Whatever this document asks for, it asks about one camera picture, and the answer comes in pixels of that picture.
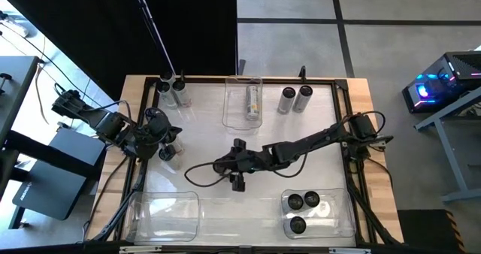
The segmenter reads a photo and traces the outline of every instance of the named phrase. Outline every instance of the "white tabletop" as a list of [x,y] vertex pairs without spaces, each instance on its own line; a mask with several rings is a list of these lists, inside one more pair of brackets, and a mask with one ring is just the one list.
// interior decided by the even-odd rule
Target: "white tabletop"
[[[171,124],[181,127],[179,134],[184,152],[182,168],[173,171],[155,155],[148,165],[145,192],[197,193],[201,220],[198,234],[190,242],[167,242],[173,245],[251,245],[251,246],[355,246],[354,237],[288,239],[280,222],[280,197],[286,189],[346,188],[339,144],[309,153],[302,173],[292,179],[268,171],[244,174],[245,192],[233,192],[228,179],[210,188],[190,184],[183,176],[193,165],[212,162],[229,152],[235,138],[247,142],[247,149],[260,151],[262,145],[296,141],[336,123],[330,86],[312,85],[313,96],[303,113],[277,113],[285,85],[265,84],[263,89],[263,123],[254,135],[228,132],[222,124],[224,84],[188,83],[192,97],[190,108],[161,109]],[[299,85],[291,86],[296,91]],[[280,171],[294,174],[302,158]],[[196,183],[219,179],[211,166],[195,169],[189,176]]]

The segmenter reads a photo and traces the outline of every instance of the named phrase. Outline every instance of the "plastic tray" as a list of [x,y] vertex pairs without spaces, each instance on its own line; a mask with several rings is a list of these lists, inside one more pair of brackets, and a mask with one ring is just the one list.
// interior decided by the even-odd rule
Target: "plastic tray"
[[136,192],[129,201],[126,240],[132,243],[191,241],[198,232],[199,200],[194,192]]
[[[249,85],[257,86],[259,118],[247,119],[246,93]],[[254,132],[262,125],[262,78],[229,76],[225,79],[222,124],[235,132]]]
[[[304,202],[299,210],[293,210],[287,204],[291,194],[298,194],[304,200],[304,194],[314,191],[319,195],[319,204],[310,207]],[[355,234],[355,220],[349,196],[344,189],[324,190],[286,190],[281,195],[281,211],[286,236],[291,239],[352,237]],[[291,219],[300,216],[306,222],[306,229],[301,234],[290,228]]]

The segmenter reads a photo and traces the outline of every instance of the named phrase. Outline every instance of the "blue light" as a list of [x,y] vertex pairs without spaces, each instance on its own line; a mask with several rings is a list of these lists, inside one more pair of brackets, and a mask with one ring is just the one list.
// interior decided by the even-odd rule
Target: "blue light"
[[418,93],[422,97],[428,97],[429,96],[428,92],[426,92],[426,88],[424,87],[424,85],[418,86]]

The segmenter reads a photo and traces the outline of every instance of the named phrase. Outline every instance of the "wooden table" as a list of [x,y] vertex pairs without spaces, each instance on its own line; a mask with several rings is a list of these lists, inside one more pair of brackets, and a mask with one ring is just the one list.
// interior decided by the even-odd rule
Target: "wooden table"
[[[138,112],[141,106],[142,93],[144,90],[144,81],[146,77],[155,76],[129,75],[126,77],[126,81],[124,83],[121,99],[126,100],[130,104],[133,118],[137,118],[138,116]],[[373,110],[374,107],[371,100],[371,94],[369,92],[368,81],[366,79],[360,78],[346,80],[349,86],[349,96],[351,100],[352,111],[354,113],[357,113]],[[148,102],[152,101],[153,94],[153,89],[151,89]],[[122,105],[119,106],[119,112],[126,114],[126,107]],[[374,115],[370,114],[370,116],[373,124],[376,126],[376,120],[374,118]],[[371,158],[373,160],[376,160],[386,166],[384,153],[380,153],[371,149],[370,152],[372,155]],[[122,152],[118,148],[112,148],[107,152],[104,167],[101,173],[99,188],[97,190],[97,196],[102,190],[103,185],[105,184],[105,180],[109,177],[114,168],[122,161],[123,157],[124,156],[122,155]],[[113,178],[110,180],[110,183],[105,189],[105,193],[100,200],[95,215],[93,217],[92,224],[87,235],[88,238],[92,238],[97,235],[118,208],[122,197],[122,190],[126,178],[126,171],[127,165],[124,165],[117,171],[116,174],[114,174]],[[383,169],[369,161],[365,161],[364,172],[372,211],[377,215],[381,223],[387,228],[387,230],[394,238],[399,241],[403,241],[401,227],[399,225],[398,213],[395,205],[394,196],[392,194],[392,188],[388,174]],[[360,207],[358,207],[358,212],[363,237],[365,238],[365,240],[368,241],[366,219]]]

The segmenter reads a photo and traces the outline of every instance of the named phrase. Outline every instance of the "transparent plastic bin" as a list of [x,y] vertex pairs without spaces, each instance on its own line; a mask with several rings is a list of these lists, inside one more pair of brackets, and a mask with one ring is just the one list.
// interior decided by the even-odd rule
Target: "transparent plastic bin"
[[[319,195],[319,204],[310,207],[306,204],[304,194],[314,191]],[[293,210],[287,203],[292,194],[302,197],[304,204],[299,210]],[[281,195],[281,212],[286,236],[291,239],[352,237],[355,234],[355,220],[352,204],[344,189],[323,190],[286,190]],[[306,229],[296,234],[290,228],[291,219],[299,216],[304,219]]]
[[[247,119],[247,87],[257,86],[259,118]],[[262,125],[262,78],[229,76],[225,79],[224,114],[222,124],[235,132],[254,132]]]
[[126,240],[132,243],[191,241],[199,226],[195,192],[136,192],[126,214]]

